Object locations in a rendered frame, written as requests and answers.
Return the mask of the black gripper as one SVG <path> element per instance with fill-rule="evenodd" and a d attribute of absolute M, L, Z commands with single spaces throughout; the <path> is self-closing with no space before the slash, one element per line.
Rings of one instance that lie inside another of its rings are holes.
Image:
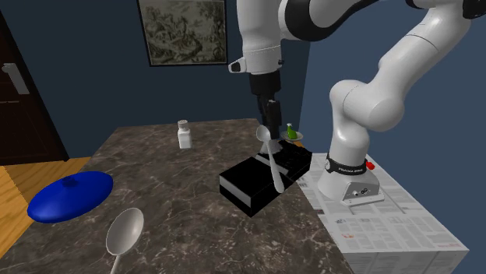
<path fill-rule="evenodd" d="M 257 96 L 262 124 L 269 129 L 271 139 L 278 139 L 282 118 L 280 102 L 274 99 L 275 94 L 281 90 L 280 72 L 274 71 L 260 75 L 250 74 L 248 77 L 251 92 Z"/>

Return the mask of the small silver spoon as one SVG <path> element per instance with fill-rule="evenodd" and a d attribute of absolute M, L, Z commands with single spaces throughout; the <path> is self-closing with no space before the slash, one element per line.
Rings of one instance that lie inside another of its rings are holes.
<path fill-rule="evenodd" d="M 273 185 L 276 191 L 280 194 L 284 193 L 285 187 L 284 183 L 282 182 L 280 172 L 276 165 L 276 162 L 273 158 L 273 152 L 271 150 L 269 142 L 271 141 L 271 134 L 269 129 L 265 125 L 260 125 L 255 132 L 256 138 L 262 142 L 262 144 L 266 147 L 267 154 L 269 156 L 269 165 L 270 170 L 273 177 Z"/>

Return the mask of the black box with white stripe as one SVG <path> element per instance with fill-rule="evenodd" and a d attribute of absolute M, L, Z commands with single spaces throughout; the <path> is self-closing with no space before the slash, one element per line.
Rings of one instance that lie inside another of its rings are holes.
<path fill-rule="evenodd" d="M 280 140 L 273 155 L 285 188 L 310 169 L 312 152 Z M 220 193 L 247 216 L 254 216 L 280 195 L 274 188 L 269 156 L 258 153 L 220 173 Z"/>

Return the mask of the white shaker bottle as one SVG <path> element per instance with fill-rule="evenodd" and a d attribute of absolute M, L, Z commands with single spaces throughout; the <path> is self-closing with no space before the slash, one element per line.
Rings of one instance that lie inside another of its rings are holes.
<path fill-rule="evenodd" d="M 181 149 L 192 148 L 191 130 L 187 120 L 178 121 L 178 142 Z"/>

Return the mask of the newspaper patterned robot stand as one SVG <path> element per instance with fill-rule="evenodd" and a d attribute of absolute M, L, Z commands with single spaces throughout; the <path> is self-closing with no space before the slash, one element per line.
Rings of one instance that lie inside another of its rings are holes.
<path fill-rule="evenodd" d="M 373 170 L 384 201 L 347 207 L 317 188 L 325 158 L 314 154 L 298 185 L 354 274 L 453 273 L 468 248 L 385 170 Z"/>

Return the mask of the large silver spoon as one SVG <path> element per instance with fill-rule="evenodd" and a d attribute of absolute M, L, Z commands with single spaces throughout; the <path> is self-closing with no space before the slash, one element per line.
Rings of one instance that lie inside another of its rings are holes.
<path fill-rule="evenodd" d="M 138 208 L 129 208 L 120 213 L 111 224 L 105 241 L 107 251 L 115 256 L 110 274 L 115 274 L 123 255 L 138 243 L 144 227 L 144 215 Z"/>

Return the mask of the blue round lid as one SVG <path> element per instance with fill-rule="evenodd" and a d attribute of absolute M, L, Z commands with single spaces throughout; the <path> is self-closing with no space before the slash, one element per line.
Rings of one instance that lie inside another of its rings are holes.
<path fill-rule="evenodd" d="M 100 171 L 84 171 L 58 179 L 30 201 L 27 215 L 38 223 L 60 223 L 99 206 L 111 193 L 114 180 Z"/>

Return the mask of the dark wooden door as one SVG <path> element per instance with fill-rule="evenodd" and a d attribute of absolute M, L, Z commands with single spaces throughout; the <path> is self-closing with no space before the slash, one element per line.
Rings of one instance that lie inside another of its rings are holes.
<path fill-rule="evenodd" d="M 68 159 L 69 155 L 0 12 L 0 166 Z"/>

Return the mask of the framed wall picture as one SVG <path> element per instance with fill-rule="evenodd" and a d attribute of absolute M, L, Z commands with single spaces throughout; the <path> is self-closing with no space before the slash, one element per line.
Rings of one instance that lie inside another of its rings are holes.
<path fill-rule="evenodd" d="M 226 65 L 226 0 L 137 0 L 151 66 Z"/>

